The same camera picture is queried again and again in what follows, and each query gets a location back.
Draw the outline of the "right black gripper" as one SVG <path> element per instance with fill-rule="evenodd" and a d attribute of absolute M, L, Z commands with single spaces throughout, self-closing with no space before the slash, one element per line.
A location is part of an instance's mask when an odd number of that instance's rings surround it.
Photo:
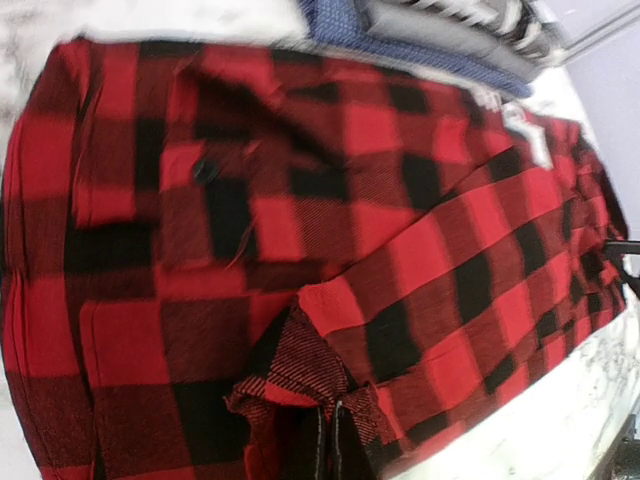
<path fill-rule="evenodd" d="M 638 255 L 640 242 L 631 240 L 608 240 L 603 248 L 606 258 L 618 269 L 623 269 L 623 260 L 626 255 Z"/>

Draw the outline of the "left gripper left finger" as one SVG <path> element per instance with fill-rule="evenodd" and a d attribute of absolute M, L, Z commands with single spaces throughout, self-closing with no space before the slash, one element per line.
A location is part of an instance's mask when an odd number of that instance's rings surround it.
<path fill-rule="evenodd" d="M 320 407 L 300 410 L 285 448 L 280 474 L 285 480 L 325 478 L 325 415 Z"/>

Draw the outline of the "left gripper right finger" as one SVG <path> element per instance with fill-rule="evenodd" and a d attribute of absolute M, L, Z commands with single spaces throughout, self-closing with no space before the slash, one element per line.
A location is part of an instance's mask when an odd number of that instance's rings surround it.
<path fill-rule="evenodd" d="M 339 400 L 333 414 L 333 478 L 377 479 L 381 449 L 370 405 Z"/>

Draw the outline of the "red black plaid shirt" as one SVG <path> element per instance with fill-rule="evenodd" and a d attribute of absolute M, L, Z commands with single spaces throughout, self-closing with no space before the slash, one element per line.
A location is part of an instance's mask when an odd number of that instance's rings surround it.
<path fill-rule="evenodd" d="M 383 478 L 624 309 L 627 225 L 462 89 L 291 50 L 56 46 L 8 146 L 1 346 L 46 479 L 281 479 L 300 410 L 370 405 Z"/>

